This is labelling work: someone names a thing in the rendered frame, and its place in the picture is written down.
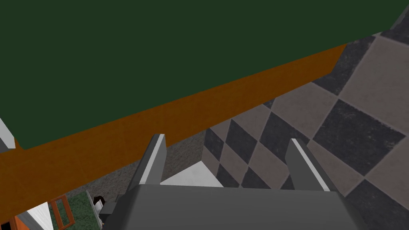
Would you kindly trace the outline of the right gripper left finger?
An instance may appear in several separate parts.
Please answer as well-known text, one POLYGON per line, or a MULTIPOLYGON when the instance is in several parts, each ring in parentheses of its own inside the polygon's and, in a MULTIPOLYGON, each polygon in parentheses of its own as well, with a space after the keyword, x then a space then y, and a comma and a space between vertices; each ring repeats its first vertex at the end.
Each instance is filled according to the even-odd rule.
POLYGON ((167 148, 164 134, 154 134, 139 165, 127 186, 127 192, 140 184, 160 184, 166 161, 167 148))

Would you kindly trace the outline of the green table with orange edge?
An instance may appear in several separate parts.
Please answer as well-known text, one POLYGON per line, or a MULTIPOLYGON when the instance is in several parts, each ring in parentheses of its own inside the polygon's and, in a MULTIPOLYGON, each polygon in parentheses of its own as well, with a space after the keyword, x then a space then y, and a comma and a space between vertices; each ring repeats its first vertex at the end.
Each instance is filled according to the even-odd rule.
POLYGON ((328 74, 409 0, 0 0, 0 221, 328 74))

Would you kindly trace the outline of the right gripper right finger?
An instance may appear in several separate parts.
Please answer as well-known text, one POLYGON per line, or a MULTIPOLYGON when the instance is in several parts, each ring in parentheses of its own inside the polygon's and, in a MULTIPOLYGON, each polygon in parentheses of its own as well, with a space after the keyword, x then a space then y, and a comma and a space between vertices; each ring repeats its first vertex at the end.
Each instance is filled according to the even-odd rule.
POLYGON ((285 161, 296 190, 338 192, 302 139, 290 139, 285 161))

